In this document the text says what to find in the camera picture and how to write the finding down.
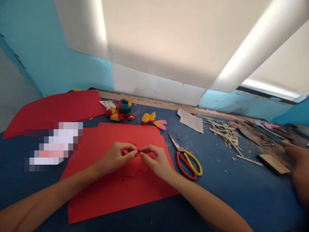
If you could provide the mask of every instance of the scissor blade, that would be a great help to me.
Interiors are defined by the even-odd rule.
[[[171,136],[171,134],[170,134],[169,132],[168,132],[168,135],[170,136],[170,138],[171,138],[173,144],[175,145],[176,149],[177,149],[178,151],[182,151],[181,148],[180,148],[180,146],[178,145],[178,143],[175,141],[175,139]]]

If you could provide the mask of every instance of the red paper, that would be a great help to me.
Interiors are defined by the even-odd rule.
[[[53,123],[83,121],[105,114],[97,91],[56,94],[29,103],[15,115],[3,139],[22,135],[26,129],[53,129]]]
[[[156,127],[100,123],[97,128],[84,128],[83,142],[74,151],[61,180],[96,162],[115,141],[134,141],[138,149],[149,143],[163,147],[174,168],[164,137]],[[140,156],[133,158],[73,197],[68,204],[69,224],[179,194],[141,162]]]

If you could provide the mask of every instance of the red scissor handle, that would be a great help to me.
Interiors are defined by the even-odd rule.
[[[184,176],[186,177],[186,178],[188,178],[189,180],[196,180],[196,173],[195,173],[195,171],[191,168],[191,166],[190,166],[190,164],[188,164],[188,162],[184,159],[184,157],[182,157],[181,156],[181,154],[180,154],[180,152],[179,151],[177,151],[176,152],[176,154],[177,154],[177,163],[178,163],[178,167],[179,167],[179,169],[181,170],[181,172],[184,174]],[[182,161],[184,162],[184,164],[190,169],[190,171],[193,173],[193,177],[191,177],[191,176],[189,176],[184,170],[183,170],[183,168],[181,167],[181,165],[180,165],[180,162],[179,162],[179,157],[182,159]]]

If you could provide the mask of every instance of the forearm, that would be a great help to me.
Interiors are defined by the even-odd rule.
[[[33,231],[83,188],[98,179],[90,166],[0,211],[3,231]]]
[[[176,172],[167,182],[191,203],[213,229],[225,232],[252,231],[236,211],[194,182]]]

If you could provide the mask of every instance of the hand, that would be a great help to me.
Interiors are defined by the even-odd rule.
[[[149,144],[144,146],[142,151],[143,152],[139,153],[140,157],[160,178],[167,181],[169,178],[172,178],[174,174],[176,174],[176,171],[170,166],[163,148]],[[150,152],[153,152],[156,155],[155,159],[146,154]]]
[[[123,150],[127,150],[129,153],[125,155]],[[103,176],[116,171],[136,155],[137,148],[133,144],[115,142],[93,166],[98,175]]]

